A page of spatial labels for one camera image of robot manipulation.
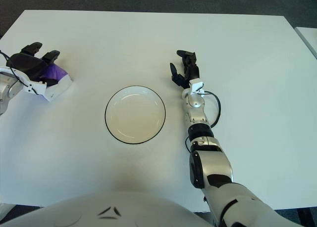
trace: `black logo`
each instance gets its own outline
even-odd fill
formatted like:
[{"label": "black logo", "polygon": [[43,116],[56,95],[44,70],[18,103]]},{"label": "black logo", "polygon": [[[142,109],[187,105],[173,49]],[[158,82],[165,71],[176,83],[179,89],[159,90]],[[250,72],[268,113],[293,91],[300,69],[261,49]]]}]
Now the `black logo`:
[{"label": "black logo", "polygon": [[117,220],[119,217],[121,217],[121,214],[116,207],[113,208],[113,212],[115,213],[115,215],[114,214],[111,215],[110,213],[107,213],[107,216],[101,216],[104,213],[108,212],[109,210],[111,210],[111,206],[108,207],[107,209],[105,209],[104,211],[100,212],[97,215],[97,216],[99,216],[99,219]]}]

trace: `white table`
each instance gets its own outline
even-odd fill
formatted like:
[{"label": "white table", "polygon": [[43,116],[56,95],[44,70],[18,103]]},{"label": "white table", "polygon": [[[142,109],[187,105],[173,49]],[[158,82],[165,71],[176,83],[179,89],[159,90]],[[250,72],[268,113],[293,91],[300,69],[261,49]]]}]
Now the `white table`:
[{"label": "white table", "polygon": [[295,31],[304,41],[312,54],[317,58],[317,28],[296,27]]},{"label": "white table", "polygon": [[[213,132],[235,181],[274,209],[317,205],[317,60],[284,17],[28,10],[0,48],[12,55],[32,42],[43,43],[37,56],[60,50],[56,64],[74,83],[51,103],[20,93],[1,116],[2,202],[136,190],[208,211],[190,183],[182,90],[170,79],[183,49],[196,52],[205,88],[221,99]],[[129,85],[153,89],[166,106],[160,133],[139,145],[117,141],[104,120],[108,100]]]}]

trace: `black cable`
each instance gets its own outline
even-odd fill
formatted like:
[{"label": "black cable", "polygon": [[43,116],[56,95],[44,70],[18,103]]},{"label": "black cable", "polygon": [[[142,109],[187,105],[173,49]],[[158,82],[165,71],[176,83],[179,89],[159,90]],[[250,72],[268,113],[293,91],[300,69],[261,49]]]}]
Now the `black cable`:
[{"label": "black cable", "polygon": [[187,146],[187,140],[189,139],[189,136],[186,138],[186,140],[185,140],[185,146],[186,146],[186,149],[188,150],[188,152],[190,153],[190,150],[189,150],[189,148],[188,148],[188,146]]},{"label": "black cable", "polygon": [[[21,84],[23,84],[25,87],[28,88],[29,86],[27,86],[25,83],[23,83],[23,82],[20,80],[20,78],[16,75],[16,73],[13,71],[12,66],[14,67],[14,65],[13,65],[12,60],[10,59],[10,57],[9,57],[7,54],[3,53],[1,50],[0,50],[0,54],[4,56],[4,58],[5,58],[5,60],[6,60],[7,62],[9,62],[9,68],[10,68],[12,74],[15,76],[15,78],[16,78]],[[36,95],[39,95],[39,94],[35,91],[34,88],[32,88],[32,90],[33,90],[33,92],[34,92]]]},{"label": "black cable", "polygon": [[214,123],[211,124],[211,128],[213,128],[215,125],[217,125],[218,121],[219,121],[219,118],[220,118],[220,114],[221,114],[221,103],[220,103],[220,100],[219,98],[217,97],[216,94],[214,94],[213,92],[210,92],[210,91],[205,91],[204,93],[198,93],[198,94],[201,94],[201,95],[213,95],[215,97],[215,99],[217,100],[217,103],[218,103],[218,115],[216,117],[216,120],[214,121]]}]

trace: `white plate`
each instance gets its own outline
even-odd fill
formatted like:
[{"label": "white plate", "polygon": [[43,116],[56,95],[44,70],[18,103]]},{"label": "white plate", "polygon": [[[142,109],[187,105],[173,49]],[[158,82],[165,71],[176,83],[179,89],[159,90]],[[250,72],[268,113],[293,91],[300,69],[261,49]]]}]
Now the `white plate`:
[{"label": "white plate", "polygon": [[155,137],[165,121],[159,95],[143,86],[126,87],[115,93],[106,107],[106,126],[119,141],[144,143]]}]

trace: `dark carpet floor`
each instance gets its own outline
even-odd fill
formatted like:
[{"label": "dark carpet floor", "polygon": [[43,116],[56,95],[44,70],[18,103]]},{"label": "dark carpet floor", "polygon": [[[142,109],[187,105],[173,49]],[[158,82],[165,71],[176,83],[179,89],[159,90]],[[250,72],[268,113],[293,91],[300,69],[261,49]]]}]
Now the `dark carpet floor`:
[{"label": "dark carpet floor", "polygon": [[[283,15],[293,27],[317,28],[317,0],[0,0],[0,36],[25,9]],[[0,224],[34,209],[16,206]],[[277,212],[307,227],[317,223],[317,208]]]}]

